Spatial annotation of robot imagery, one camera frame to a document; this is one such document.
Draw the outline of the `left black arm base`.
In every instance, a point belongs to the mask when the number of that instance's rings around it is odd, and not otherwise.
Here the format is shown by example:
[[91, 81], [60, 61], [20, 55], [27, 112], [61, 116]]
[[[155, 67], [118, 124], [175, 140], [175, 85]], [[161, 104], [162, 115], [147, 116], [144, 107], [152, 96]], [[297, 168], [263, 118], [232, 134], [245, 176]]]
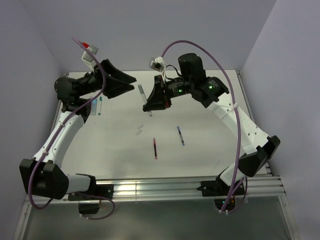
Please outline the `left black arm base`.
[[[97, 200], [98, 203], [78, 203], [78, 212], [82, 217], [88, 218], [89, 220], [102, 220], [111, 216], [116, 205], [113, 201], [114, 184], [97, 184], [93, 190], [87, 190], [84, 192], [73, 192], [68, 194], [69, 201], [93, 201]], [[112, 208], [110, 212], [105, 216], [94, 217], [101, 208], [102, 201], [111, 203]]]

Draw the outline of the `grey pen cap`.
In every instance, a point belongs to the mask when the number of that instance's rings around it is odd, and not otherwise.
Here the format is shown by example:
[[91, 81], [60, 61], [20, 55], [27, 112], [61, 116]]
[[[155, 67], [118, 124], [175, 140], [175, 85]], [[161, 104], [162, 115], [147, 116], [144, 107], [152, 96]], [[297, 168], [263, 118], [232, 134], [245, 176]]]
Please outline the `grey pen cap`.
[[144, 93], [144, 90], [143, 90], [143, 87], [142, 87], [141, 84], [138, 85], [138, 89], [139, 89], [139, 92], [140, 92], [141, 94]]

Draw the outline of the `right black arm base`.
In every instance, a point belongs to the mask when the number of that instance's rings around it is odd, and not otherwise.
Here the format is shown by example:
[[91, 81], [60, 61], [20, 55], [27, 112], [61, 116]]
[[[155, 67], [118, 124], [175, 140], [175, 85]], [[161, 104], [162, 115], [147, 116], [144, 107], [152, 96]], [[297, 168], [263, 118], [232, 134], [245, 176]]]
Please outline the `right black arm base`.
[[[231, 212], [237, 208], [237, 196], [245, 196], [247, 193], [247, 184], [243, 183], [243, 180], [235, 182], [234, 189], [230, 199], [227, 201], [225, 208], [226, 212]], [[214, 204], [218, 211], [220, 211], [226, 202], [227, 195], [230, 187], [226, 185], [222, 180], [205, 180], [200, 182], [200, 186], [197, 188], [201, 192], [202, 197], [214, 197]]]

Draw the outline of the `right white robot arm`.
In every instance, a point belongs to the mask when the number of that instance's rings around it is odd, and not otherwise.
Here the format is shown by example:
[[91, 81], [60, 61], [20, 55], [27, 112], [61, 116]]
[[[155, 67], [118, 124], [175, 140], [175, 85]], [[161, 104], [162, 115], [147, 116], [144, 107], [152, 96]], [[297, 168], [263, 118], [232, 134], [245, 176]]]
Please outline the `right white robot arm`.
[[172, 98], [190, 94], [206, 109], [215, 114], [234, 135], [241, 134], [240, 146], [244, 154], [238, 163], [227, 167], [218, 177], [217, 191], [229, 194], [234, 183], [244, 177], [253, 177], [273, 156], [281, 141], [269, 136], [251, 118], [232, 102], [228, 87], [217, 77], [208, 77], [202, 59], [195, 53], [183, 54], [178, 58], [180, 74], [164, 80], [161, 75], [154, 78], [151, 94], [142, 109], [145, 112], [166, 110]]

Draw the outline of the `white light blue pen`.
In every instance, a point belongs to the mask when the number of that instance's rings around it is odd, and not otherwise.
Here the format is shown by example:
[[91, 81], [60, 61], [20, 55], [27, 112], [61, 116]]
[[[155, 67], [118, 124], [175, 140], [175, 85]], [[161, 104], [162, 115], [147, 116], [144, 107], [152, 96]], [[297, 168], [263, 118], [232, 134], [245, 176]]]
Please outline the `white light blue pen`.
[[[145, 104], [147, 103], [146, 95], [145, 95], [145, 93], [144, 93], [144, 92], [143, 92], [143, 93], [141, 93], [140, 95], [141, 95], [141, 97], [142, 97], [143, 104], [145, 105]], [[149, 115], [150, 117], [152, 117], [152, 116], [153, 116], [153, 114], [152, 114], [152, 112], [151, 112], [151, 111], [148, 111], [147, 113], [148, 113], [148, 115]]]

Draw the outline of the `light blue highlighter pen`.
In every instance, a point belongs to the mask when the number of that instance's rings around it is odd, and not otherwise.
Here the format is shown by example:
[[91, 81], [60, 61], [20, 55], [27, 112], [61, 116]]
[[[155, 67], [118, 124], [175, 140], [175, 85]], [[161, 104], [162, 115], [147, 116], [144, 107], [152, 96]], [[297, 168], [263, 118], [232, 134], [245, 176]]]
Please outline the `light blue highlighter pen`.
[[97, 114], [97, 104], [98, 104], [98, 100], [97, 99], [94, 99], [92, 102], [91, 102], [91, 111], [90, 111], [90, 114], [92, 116], [95, 116]]

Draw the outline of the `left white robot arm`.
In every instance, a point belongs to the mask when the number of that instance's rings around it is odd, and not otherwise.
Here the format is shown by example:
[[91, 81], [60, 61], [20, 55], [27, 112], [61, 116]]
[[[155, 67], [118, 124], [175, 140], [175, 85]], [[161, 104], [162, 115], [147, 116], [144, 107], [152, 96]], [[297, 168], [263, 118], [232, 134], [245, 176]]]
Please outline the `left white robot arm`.
[[49, 138], [32, 159], [23, 159], [19, 165], [26, 193], [60, 200], [65, 195], [77, 193], [86, 200], [96, 197], [96, 178], [89, 174], [65, 174], [61, 167], [66, 152], [77, 132], [88, 120], [92, 102], [83, 96], [91, 93], [108, 99], [134, 90], [137, 80], [106, 59], [101, 69], [95, 67], [81, 78], [60, 77], [54, 83], [58, 100], [62, 103], [60, 118]]

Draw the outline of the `white teal marker pen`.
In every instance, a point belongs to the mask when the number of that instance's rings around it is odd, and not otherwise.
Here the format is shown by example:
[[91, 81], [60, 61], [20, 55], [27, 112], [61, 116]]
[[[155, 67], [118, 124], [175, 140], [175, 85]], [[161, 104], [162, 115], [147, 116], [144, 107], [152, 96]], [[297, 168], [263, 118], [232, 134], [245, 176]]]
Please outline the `white teal marker pen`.
[[99, 100], [97, 102], [97, 114], [100, 116], [102, 113], [102, 103], [103, 103], [103, 98], [100, 96]]

